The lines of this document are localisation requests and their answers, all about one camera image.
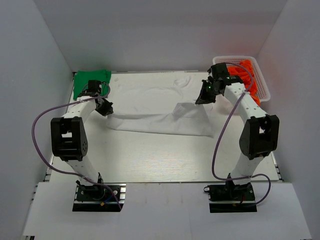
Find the white t shirt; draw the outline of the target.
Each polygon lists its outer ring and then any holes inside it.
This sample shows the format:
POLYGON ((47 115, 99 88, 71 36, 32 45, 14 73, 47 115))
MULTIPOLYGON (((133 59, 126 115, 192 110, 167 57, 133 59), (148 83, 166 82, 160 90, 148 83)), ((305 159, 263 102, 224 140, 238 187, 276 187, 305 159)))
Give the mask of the white t shirt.
POLYGON ((111 90, 113 114, 106 120, 112 130, 166 135, 213 137, 215 128, 196 100, 202 81, 187 76, 144 83, 119 81, 111 90))

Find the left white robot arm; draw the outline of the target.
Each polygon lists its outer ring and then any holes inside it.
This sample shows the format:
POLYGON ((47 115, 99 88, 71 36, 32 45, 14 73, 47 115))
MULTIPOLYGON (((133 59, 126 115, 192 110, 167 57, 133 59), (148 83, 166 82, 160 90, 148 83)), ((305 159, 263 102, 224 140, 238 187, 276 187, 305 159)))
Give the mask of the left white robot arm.
POLYGON ((81 186, 102 182, 101 175, 87 156, 89 144, 84 123, 92 112, 104 117, 113 113, 112 102, 105 98, 89 98, 89 95, 79 97, 63 116, 50 122, 52 153, 72 168, 81 186))

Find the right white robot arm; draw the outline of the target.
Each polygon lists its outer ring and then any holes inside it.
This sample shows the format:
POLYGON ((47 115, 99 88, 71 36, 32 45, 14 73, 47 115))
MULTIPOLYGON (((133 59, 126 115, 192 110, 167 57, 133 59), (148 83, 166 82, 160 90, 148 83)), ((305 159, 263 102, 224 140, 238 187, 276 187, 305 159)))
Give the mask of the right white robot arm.
POLYGON ((251 182, 259 163, 277 148, 280 120, 275 114, 266 113, 256 104, 239 77, 209 76, 202 81, 196 104, 215 103, 218 95, 224 96, 233 105, 233 109, 222 127, 214 148, 212 174, 218 180, 233 182, 235 186, 245 186, 251 182), (215 161, 222 136, 234 112, 240 115, 244 124, 239 138, 241 153, 229 177, 221 178, 215 174, 215 161))

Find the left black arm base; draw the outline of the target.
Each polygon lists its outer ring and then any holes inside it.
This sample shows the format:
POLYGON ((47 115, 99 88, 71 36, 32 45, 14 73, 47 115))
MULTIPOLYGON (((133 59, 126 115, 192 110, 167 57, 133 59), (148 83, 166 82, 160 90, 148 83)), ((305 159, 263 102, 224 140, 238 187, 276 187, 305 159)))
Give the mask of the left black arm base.
POLYGON ((125 203, 126 184, 111 184, 110 190, 101 186, 81 185, 77 180, 73 212, 106 213, 120 212, 125 203))

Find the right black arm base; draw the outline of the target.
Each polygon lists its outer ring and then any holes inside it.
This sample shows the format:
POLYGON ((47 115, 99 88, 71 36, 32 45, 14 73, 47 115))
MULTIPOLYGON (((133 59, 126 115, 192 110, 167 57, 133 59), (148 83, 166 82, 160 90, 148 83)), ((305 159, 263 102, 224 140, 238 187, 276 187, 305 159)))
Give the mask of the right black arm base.
POLYGON ((203 188, 209 197, 210 213, 256 213, 256 198, 251 183, 244 187, 232 186, 231 182, 207 185, 203 188))

